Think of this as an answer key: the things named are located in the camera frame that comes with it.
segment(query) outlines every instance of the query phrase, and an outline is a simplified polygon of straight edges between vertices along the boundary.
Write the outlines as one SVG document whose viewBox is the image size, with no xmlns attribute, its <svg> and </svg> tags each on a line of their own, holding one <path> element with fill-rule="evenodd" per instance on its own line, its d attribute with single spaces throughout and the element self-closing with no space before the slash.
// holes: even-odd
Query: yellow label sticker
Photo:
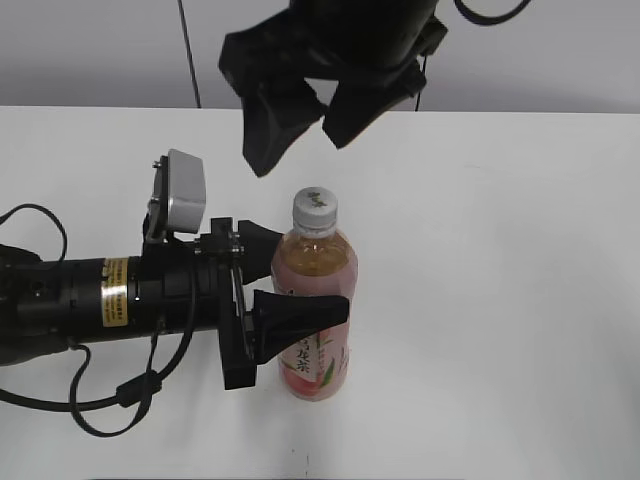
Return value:
<svg viewBox="0 0 640 480">
<path fill-rule="evenodd" d="M 124 327 L 127 315 L 128 258 L 105 258 L 102 266 L 102 324 L 105 327 Z"/>
</svg>

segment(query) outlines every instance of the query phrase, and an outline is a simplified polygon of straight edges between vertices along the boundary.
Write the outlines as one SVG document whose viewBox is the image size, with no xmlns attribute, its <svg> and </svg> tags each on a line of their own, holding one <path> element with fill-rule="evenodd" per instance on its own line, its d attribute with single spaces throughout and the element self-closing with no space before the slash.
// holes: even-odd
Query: bottle neck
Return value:
<svg viewBox="0 0 640 480">
<path fill-rule="evenodd" d="M 307 238 L 309 240 L 330 240 L 335 236 L 337 230 L 335 223 L 329 227 L 320 229 L 300 225 L 294 220 L 293 231 L 302 238 Z"/>
</svg>

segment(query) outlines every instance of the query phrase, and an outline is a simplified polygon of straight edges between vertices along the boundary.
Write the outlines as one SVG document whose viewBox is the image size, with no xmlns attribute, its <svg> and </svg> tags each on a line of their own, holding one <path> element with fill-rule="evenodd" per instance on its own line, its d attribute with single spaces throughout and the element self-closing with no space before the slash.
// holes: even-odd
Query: black cylindrical motor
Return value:
<svg viewBox="0 0 640 480">
<path fill-rule="evenodd" d="M 291 0 L 291 11 L 344 61 L 368 68 L 401 63 L 438 0 Z"/>
<path fill-rule="evenodd" d="M 184 330 L 191 303 L 189 266 L 195 262 L 196 329 L 216 328 L 218 262 L 164 244 L 152 254 L 3 266 L 0 365 L 19 363 L 84 343 Z M 220 291 L 226 285 L 228 291 Z"/>
</svg>

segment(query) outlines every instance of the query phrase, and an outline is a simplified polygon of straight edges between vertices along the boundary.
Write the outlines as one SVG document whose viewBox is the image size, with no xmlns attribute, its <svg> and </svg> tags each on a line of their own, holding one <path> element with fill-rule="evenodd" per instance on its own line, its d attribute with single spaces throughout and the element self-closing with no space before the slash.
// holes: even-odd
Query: white table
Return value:
<svg viewBox="0 0 640 480">
<path fill-rule="evenodd" d="M 205 160 L 207 217 L 285 230 L 300 187 L 332 189 L 360 257 L 343 390 L 297 400 L 272 363 L 225 392 L 200 333 L 124 437 L 0 405 L 1 478 L 640 478 L 640 116 L 390 113 L 339 153 L 313 128 L 261 180 L 241 129 L 238 111 L 1 108 L 0 210 L 53 209 L 69 258 L 126 256 L 172 147 Z M 36 213 L 0 242 L 59 250 Z M 82 399 L 147 350 L 94 346 Z M 64 400 L 81 360 L 3 368 L 0 387 Z"/>
</svg>

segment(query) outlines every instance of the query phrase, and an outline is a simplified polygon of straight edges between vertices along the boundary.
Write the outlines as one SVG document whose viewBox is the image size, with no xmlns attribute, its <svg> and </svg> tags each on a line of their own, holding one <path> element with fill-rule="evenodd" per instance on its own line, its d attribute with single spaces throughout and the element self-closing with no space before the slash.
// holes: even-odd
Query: pink tea bottle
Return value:
<svg viewBox="0 0 640 480">
<path fill-rule="evenodd" d="M 293 230 L 272 263 L 277 293 L 341 295 L 353 299 L 358 259 L 336 229 L 338 200 L 321 187 L 305 188 L 293 202 Z M 312 335 L 279 355 L 280 374 L 297 397 L 323 400 L 344 383 L 349 365 L 349 322 Z"/>
</svg>

